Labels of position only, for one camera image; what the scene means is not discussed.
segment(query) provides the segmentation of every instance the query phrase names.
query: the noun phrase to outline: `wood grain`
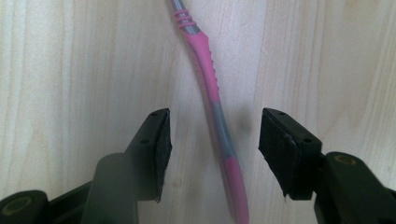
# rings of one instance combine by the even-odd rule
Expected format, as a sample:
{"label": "wood grain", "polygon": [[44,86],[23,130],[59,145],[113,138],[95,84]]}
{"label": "wood grain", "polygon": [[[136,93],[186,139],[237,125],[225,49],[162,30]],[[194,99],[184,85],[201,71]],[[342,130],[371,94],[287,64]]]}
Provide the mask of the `wood grain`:
{"label": "wood grain", "polygon": [[[185,1],[210,37],[251,223],[316,223],[283,199],[257,150],[263,107],[362,158],[396,189],[394,1]],[[141,223],[232,223],[199,80],[167,1],[0,3],[0,198],[52,199],[123,151],[146,115],[171,109],[163,200]]]}

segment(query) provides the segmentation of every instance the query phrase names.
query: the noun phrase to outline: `wooden table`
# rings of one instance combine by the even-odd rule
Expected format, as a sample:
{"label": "wooden table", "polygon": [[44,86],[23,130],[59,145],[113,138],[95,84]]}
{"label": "wooden table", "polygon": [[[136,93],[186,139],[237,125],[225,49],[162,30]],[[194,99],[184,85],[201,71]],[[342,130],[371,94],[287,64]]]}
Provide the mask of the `wooden table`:
{"label": "wooden table", "polygon": [[[263,107],[366,161],[396,189],[396,2],[186,0],[210,38],[251,223],[316,223],[257,150]],[[195,68],[168,1],[0,3],[0,198],[51,199],[92,179],[169,107],[161,203],[141,223],[232,223]]]}

